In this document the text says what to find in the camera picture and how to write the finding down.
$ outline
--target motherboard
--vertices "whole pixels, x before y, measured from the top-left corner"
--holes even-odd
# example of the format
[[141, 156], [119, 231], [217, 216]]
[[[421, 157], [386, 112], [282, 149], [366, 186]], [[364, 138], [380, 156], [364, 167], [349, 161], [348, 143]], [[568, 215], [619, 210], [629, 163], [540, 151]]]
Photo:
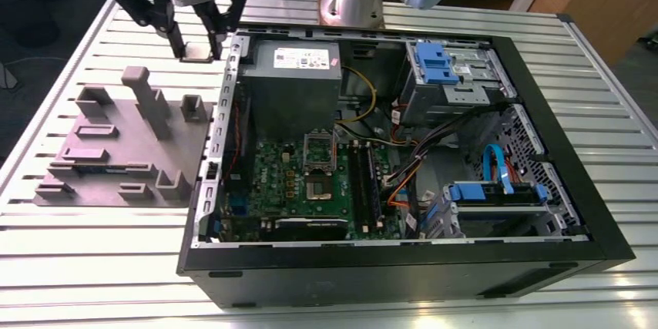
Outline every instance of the motherboard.
[[227, 241], [401, 239], [400, 214], [378, 196], [389, 149], [334, 139], [258, 141], [249, 195], [226, 196]]

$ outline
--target slotted aluminum table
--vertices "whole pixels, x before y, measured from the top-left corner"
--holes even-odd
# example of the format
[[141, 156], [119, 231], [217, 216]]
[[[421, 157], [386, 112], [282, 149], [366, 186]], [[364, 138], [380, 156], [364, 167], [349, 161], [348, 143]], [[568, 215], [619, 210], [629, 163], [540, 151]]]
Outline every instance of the slotted aluminum table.
[[[179, 63], [166, 39], [109, 1], [0, 170], [2, 323], [186, 329], [656, 326], [658, 136], [578, 29], [554, 15], [417, 11], [396, 4], [385, 9], [390, 29], [514, 39], [639, 259], [521, 299], [222, 311], [175, 274], [186, 210], [31, 203], [79, 114], [73, 100], [85, 86], [130, 96], [121, 86], [123, 68], [145, 65], [169, 99], [194, 93], [218, 101], [225, 62]], [[178, 11], [186, 40], [206, 42], [193, 11]], [[245, 20], [316, 24], [316, 0], [249, 0]]]

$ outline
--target green circuit board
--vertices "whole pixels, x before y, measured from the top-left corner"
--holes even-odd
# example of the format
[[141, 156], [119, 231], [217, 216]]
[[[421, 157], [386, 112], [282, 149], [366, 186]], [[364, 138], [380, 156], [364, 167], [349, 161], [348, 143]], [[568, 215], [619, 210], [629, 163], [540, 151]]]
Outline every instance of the green circuit board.
[[[348, 145], [338, 144], [330, 149], [322, 143], [309, 144], [308, 161], [330, 160], [333, 153], [329, 150], [336, 150], [337, 166], [332, 173], [305, 173], [302, 141], [258, 142], [247, 212], [243, 219], [234, 219], [239, 240], [257, 241], [258, 220], [264, 217], [342, 219], [350, 222], [349, 239], [400, 239], [397, 215], [384, 218], [384, 228], [378, 231], [365, 233], [356, 228]], [[381, 180], [390, 173], [388, 148], [373, 145], [373, 157]]]

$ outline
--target sticker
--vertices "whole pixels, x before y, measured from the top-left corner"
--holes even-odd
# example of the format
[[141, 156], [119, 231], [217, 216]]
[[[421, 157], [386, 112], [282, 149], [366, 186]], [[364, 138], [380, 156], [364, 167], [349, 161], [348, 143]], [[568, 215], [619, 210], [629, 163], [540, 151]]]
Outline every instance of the sticker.
[[468, 75], [472, 74], [472, 69], [466, 65], [457, 65], [453, 67], [454, 73], [465, 73]]
[[401, 111], [393, 111], [392, 112], [392, 121], [397, 125], [401, 125], [401, 116], [402, 116]]
[[416, 217], [412, 216], [412, 213], [408, 213], [406, 222], [408, 225], [410, 225], [412, 230], [416, 231], [417, 222], [416, 222]]
[[329, 49], [278, 48], [276, 69], [330, 69], [329, 53]]

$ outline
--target yellow wire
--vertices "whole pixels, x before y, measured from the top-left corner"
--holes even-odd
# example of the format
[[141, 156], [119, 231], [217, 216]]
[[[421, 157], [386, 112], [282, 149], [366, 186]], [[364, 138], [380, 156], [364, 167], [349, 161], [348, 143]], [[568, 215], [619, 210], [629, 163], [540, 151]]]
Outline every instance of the yellow wire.
[[389, 197], [389, 200], [388, 200], [388, 203], [389, 204], [392, 204], [393, 200], [396, 199], [396, 196], [401, 192], [401, 190], [405, 187], [405, 185], [409, 183], [412, 177], [414, 177], [414, 174], [417, 173], [417, 171], [420, 170], [420, 168], [421, 168], [421, 164], [416, 167], [414, 171], [410, 172], [410, 175], [408, 175], [408, 177], [405, 178], [405, 180], [402, 180], [402, 183], [398, 186], [398, 189], [396, 189], [396, 192], [393, 192], [392, 196]]
[[[406, 144], [408, 142], [405, 140], [394, 140], [392, 138], [392, 142], [394, 142], [396, 144]], [[412, 140], [412, 144], [414, 144], [416, 146], [420, 144], [420, 142], [417, 140]]]
[[364, 119], [373, 111], [374, 111], [374, 107], [376, 107], [376, 104], [378, 103], [378, 90], [374, 88], [374, 84], [373, 82], [369, 80], [369, 78], [364, 75], [364, 73], [361, 73], [360, 71], [357, 71], [353, 67], [349, 67], [349, 66], [344, 66], [345, 69], [349, 69], [350, 71], [354, 72], [354, 74], [357, 76], [361, 77], [361, 79], [365, 81], [366, 84], [369, 84], [369, 88], [370, 88], [370, 93], [373, 94], [373, 98], [370, 100], [370, 108], [369, 110], [364, 113], [364, 115], [358, 115], [357, 117], [354, 117], [353, 119], [341, 119], [337, 121], [337, 123], [354, 123], [357, 121], [360, 121], [361, 119]]

